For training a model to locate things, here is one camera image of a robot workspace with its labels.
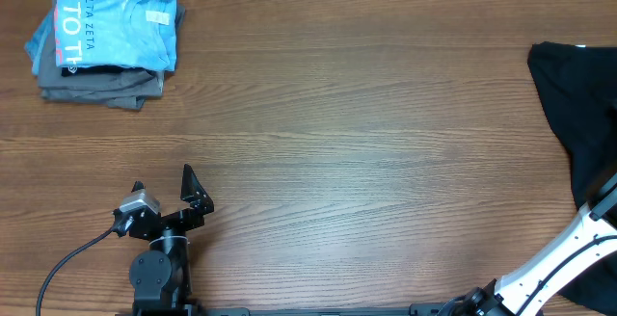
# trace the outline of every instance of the folded t-shirt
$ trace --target folded t-shirt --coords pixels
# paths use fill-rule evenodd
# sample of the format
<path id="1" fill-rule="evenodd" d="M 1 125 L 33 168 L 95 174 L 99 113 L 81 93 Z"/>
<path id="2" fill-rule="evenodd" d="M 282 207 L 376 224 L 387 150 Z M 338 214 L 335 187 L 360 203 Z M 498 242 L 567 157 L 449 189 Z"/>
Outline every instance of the folded t-shirt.
<path id="1" fill-rule="evenodd" d="M 56 66 L 175 69 L 176 0 L 57 0 Z"/>

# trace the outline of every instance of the dark gray folded clothing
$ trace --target dark gray folded clothing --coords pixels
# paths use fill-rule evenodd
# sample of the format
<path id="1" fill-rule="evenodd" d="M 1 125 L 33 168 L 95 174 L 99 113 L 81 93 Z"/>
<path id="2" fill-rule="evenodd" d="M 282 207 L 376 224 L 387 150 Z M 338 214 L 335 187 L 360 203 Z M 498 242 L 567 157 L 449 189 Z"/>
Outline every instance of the dark gray folded clothing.
<path id="1" fill-rule="evenodd" d="M 184 19 L 184 7 L 178 5 L 175 28 Z M 142 68 L 127 68 L 120 72 L 85 72 L 63 76 L 56 66 L 56 44 L 50 33 L 40 55 L 39 87 L 41 96 L 48 100 L 79 103 L 99 103 L 109 107 L 139 110 L 146 97 L 163 94 L 164 74 Z"/>

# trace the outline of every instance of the wood grain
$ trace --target wood grain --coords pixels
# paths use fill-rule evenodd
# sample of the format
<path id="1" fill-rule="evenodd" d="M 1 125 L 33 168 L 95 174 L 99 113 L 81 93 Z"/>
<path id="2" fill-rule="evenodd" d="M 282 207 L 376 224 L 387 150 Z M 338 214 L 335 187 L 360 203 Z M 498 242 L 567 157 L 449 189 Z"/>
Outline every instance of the wood grain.
<path id="1" fill-rule="evenodd" d="M 182 206 L 183 163 L 216 204 L 191 233 L 211 307 L 443 301 L 573 217 L 526 53 L 614 44 L 617 0 L 180 1 L 177 73 L 140 113 L 40 100 L 22 46 L 48 1 L 0 4 L 0 315 L 32 314 L 134 180 Z M 127 310 L 146 247 L 78 255 L 45 314 Z M 546 311 L 594 314 L 558 297 Z"/>

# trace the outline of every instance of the clothing tag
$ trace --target clothing tag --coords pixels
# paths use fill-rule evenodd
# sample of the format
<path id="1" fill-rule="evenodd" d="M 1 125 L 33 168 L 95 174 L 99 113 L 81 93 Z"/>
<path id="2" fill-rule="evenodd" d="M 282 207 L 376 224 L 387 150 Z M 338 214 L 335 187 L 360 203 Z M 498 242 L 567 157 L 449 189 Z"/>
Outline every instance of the clothing tag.
<path id="1" fill-rule="evenodd" d="M 169 26 L 170 25 L 170 15 L 168 13 L 146 11 L 146 21 L 156 22 L 156 23 Z"/>

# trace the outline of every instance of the table surface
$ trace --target table surface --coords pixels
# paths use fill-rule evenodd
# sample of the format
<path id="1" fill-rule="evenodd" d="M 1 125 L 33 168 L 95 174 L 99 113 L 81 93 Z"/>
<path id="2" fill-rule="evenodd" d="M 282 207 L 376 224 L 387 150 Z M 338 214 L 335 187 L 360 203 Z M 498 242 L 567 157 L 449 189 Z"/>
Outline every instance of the table surface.
<path id="1" fill-rule="evenodd" d="M 0 315 L 32 315 L 135 180 L 164 212 L 184 206 L 184 163 L 216 204 L 190 233 L 209 307 L 444 301 L 575 214 L 526 56 L 615 44 L 617 0 L 180 2 L 177 73 L 140 113 L 43 102 L 23 44 L 50 3 L 0 3 Z M 147 247 L 78 255 L 43 314 L 128 310 Z M 554 297 L 546 314 L 594 313 Z"/>

